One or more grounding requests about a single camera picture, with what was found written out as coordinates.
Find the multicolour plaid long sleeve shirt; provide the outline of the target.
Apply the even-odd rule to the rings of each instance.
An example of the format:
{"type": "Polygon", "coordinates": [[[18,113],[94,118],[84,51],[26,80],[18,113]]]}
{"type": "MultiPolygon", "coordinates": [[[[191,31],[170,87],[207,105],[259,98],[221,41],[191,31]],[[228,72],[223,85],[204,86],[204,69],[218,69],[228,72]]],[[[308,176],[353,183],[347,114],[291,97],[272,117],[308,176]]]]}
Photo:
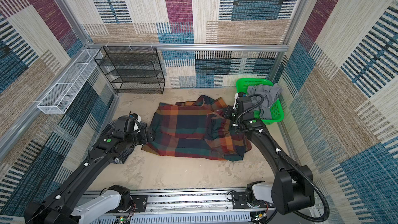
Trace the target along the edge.
{"type": "Polygon", "coordinates": [[[226,118],[223,98],[201,95],[196,101],[160,103],[150,128],[154,138],[142,150],[159,156],[242,161],[251,142],[226,118]]]}

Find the grey plaid long sleeve shirt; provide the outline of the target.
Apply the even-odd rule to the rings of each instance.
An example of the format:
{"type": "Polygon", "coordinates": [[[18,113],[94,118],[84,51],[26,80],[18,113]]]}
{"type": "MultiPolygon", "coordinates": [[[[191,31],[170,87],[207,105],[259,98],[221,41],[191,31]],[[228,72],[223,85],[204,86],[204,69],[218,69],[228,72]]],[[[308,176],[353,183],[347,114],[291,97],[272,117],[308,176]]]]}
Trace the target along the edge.
{"type": "MultiPolygon", "coordinates": [[[[140,129],[147,128],[148,124],[140,123],[140,129]]],[[[124,164],[128,157],[133,153],[136,146],[141,146],[137,143],[138,133],[132,132],[131,118],[129,116],[122,116],[118,120],[109,122],[106,128],[101,133],[103,142],[109,146],[114,144],[110,149],[111,163],[124,164]]]]}

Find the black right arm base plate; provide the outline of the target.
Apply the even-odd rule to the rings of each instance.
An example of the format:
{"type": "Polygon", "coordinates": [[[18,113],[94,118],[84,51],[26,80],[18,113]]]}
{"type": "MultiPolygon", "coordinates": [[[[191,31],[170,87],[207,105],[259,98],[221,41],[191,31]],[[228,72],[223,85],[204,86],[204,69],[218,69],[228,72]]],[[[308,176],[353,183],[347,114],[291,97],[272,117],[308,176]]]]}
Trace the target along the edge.
{"type": "Polygon", "coordinates": [[[245,192],[232,190],[229,193],[229,196],[231,196],[232,206],[234,209],[250,209],[259,207],[258,205],[252,205],[248,202],[245,192]]]}

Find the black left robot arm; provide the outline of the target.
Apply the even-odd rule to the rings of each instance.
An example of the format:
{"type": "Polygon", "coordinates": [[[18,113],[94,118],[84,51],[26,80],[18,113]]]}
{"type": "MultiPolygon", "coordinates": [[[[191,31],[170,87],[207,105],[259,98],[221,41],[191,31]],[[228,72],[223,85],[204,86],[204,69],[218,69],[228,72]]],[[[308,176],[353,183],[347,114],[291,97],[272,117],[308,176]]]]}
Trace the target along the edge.
{"type": "Polygon", "coordinates": [[[123,152],[135,146],[152,142],[155,133],[151,127],[141,125],[137,114],[121,116],[116,125],[99,138],[87,158],[59,186],[54,193],[40,203],[31,202],[25,209],[27,224],[89,224],[109,211],[130,212],[133,200],[130,191],[114,185],[82,206],[80,198],[98,175],[123,152]]]}

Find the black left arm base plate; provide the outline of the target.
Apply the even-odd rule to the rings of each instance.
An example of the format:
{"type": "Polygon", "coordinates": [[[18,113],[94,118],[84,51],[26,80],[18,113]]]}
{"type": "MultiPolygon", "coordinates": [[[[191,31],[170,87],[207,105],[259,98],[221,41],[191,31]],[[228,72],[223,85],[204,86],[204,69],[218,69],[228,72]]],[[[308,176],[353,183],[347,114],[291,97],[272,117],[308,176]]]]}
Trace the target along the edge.
{"type": "Polygon", "coordinates": [[[126,213],[144,213],[148,203],[148,195],[130,195],[128,210],[126,213]]]}

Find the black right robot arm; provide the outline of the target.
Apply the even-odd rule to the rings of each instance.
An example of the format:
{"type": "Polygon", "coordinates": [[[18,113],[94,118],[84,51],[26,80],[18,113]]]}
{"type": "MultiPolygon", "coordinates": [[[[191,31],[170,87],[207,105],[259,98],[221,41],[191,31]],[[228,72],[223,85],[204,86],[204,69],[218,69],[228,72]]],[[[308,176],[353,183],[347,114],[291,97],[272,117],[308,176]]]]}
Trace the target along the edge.
{"type": "Polygon", "coordinates": [[[271,203],[282,215],[314,206],[313,186],[293,168],[296,166],[304,175],[312,178],[309,167],[300,166],[283,151],[263,121],[255,117],[250,97],[241,93],[236,96],[234,109],[228,111],[228,117],[233,121],[231,127],[260,150],[274,174],[272,186],[262,181],[247,185],[246,195],[250,205],[271,203]]]}

